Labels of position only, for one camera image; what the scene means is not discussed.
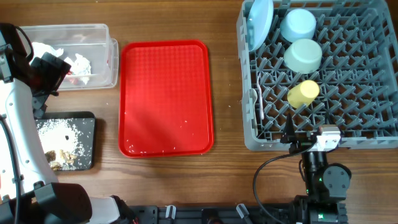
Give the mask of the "red strawberry snack wrapper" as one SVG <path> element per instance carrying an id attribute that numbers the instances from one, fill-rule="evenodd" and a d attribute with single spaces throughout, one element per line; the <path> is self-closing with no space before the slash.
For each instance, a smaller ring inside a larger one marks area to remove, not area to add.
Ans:
<path id="1" fill-rule="evenodd" d="M 72 85 L 80 85 L 81 78 L 79 74 L 69 71 L 65 77 Z"/>

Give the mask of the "white plastic fork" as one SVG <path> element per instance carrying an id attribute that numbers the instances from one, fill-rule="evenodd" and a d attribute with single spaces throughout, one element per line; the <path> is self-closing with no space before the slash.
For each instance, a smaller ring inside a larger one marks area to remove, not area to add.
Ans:
<path id="1" fill-rule="evenodd" d="M 263 99 L 262 99 L 262 89 L 260 86 L 260 80 L 261 80 L 261 75 L 257 74 L 256 86 L 257 86 L 258 98 L 259 98 L 259 114 L 260 114 L 260 119 L 263 120 L 265 118 L 265 115 L 264 115 L 264 105 L 263 105 Z"/>

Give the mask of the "yellow plastic cup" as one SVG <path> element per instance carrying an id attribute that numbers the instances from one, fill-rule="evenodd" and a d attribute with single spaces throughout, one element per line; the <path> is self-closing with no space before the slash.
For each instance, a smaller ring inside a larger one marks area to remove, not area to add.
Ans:
<path id="1" fill-rule="evenodd" d="M 320 94 L 320 86 L 313 80 L 306 80 L 289 90 L 287 101 L 293 108 L 309 106 Z"/>

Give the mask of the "white plastic spoon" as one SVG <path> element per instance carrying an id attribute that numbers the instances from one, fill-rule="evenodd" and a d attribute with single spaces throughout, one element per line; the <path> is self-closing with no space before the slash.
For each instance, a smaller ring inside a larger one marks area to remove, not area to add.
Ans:
<path id="1" fill-rule="evenodd" d="M 257 116 L 256 116 L 256 101 L 257 101 L 257 93 L 255 89 L 250 89 L 249 90 L 249 96 L 252 99 L 252 110 L 253 110 L 253 116 L 251 120 L 251 127 L 254 130 L 254 135 L 255 137 L 258 136 L 258 127 L 257 127 Z"/>

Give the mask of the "rice and food scraps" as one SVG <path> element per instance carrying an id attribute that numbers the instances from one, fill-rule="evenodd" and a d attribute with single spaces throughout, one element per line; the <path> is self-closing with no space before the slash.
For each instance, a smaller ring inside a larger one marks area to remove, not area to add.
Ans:
<path id="1" fill-rule="evenodd" d="M 52 170 L 78 170 L 83 167 L 81 157 L 86 149 L 79 140 L 83 133 L 72 124 L 72 119 L 37 120 L 36 128 Z"/>

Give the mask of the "light green bowl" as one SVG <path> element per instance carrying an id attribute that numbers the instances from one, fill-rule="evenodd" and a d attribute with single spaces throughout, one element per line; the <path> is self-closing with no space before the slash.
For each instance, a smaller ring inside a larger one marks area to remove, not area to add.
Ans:
<path id="1" fill-rule="evenodd" d="M 322 55 L 322 49 L 317 42 L 311 39 L 299 39 L 285 51 L 284 62 L 291 71 L 308 74 L 320 68 Z"/>
<path id="2" fill-rule="evenodd" d="M 280 23 L 280 33 L 289 42 L 299 39 L 312 39 L 315 35 L 315 16 L 306 9 L 290 11 Z"/>

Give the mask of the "light blue plate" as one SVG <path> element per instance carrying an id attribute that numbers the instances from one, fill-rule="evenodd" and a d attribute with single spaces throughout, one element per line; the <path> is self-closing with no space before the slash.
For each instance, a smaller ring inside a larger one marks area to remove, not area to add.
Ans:
<path id="1" fill-rule="evenodd" d="M 265 41 L 274 15 L 273 0 L 255 0 L 248 15 L 249 50 L 257 50 Z"/>

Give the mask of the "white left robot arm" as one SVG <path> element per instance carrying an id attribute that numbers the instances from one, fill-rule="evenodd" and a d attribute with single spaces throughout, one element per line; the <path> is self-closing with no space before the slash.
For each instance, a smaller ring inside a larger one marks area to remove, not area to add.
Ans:
<path id="1" fill-rule="evenodd" d="M 27 53 L 25 32 L 1 24 L 1 223 L 118 223 L 135 214 L 123 200 L 89 197 L 60 183 L 45 157 L 35 119 L 47 108 L 71 66 L 46 53 Z"/>

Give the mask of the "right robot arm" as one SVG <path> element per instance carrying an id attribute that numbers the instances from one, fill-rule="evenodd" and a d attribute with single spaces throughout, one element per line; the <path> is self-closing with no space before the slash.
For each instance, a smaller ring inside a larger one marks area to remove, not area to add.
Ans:
<path id="1" fill-rule="evenodd" d="M 346 199 L 352 173 L 343 164 L 330 164 L 327 154 L 338 148 L 341 131 L 324 124 L 309 137 L 296 135 L 291 115 L 287 116 L 280 140 L 289 144 L 289 154 L 300 155 L 300 173 L 307 194 L 297 195 L 289 203 L 289 223 L 348 223 Z"/>

